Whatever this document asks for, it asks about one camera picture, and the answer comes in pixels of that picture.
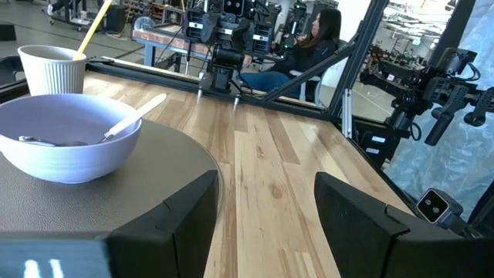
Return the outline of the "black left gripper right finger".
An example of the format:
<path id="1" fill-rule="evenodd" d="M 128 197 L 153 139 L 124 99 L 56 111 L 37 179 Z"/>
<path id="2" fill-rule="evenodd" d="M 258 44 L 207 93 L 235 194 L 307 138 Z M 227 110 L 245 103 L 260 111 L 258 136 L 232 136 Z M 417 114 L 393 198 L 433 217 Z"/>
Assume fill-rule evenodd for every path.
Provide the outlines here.
<path id="1" fill-rule="evenodd" d="M 493 239 L 468 225 L 444 191 L 428 189 L 413 216 L 319 172 L 314 197 L 342 277 L 493 275 Z"/>

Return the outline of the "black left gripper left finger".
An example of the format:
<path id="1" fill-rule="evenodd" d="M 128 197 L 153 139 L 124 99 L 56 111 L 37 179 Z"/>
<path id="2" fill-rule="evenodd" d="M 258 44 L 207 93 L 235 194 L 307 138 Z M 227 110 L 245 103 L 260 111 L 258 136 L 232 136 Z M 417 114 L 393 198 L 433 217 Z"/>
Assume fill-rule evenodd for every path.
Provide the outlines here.
<path id="1" fill-rule="evenodd" d="M 218 172 L 206 171 L 107 237 L 114 277 L 202 278 L 218 214 Z"/>

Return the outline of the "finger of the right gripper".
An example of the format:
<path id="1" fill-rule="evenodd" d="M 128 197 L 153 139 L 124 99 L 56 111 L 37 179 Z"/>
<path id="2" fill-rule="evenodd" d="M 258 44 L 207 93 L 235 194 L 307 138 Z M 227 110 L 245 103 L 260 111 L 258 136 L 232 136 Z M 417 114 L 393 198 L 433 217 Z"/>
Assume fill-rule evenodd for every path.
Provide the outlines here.
<path id="1" fill-rule="evenodd" d="M 268 53 L 271 49 L 272 26 L 256 24 L 252 36 L 252 51 L 256 53 Z"/>
<path id="2" fill-rule="evenodd" d="M 205 12 L 198 9 L 188 9 L 185 13 L 184 34 L 192 42 L 204 42 L 203 34 Z"/>

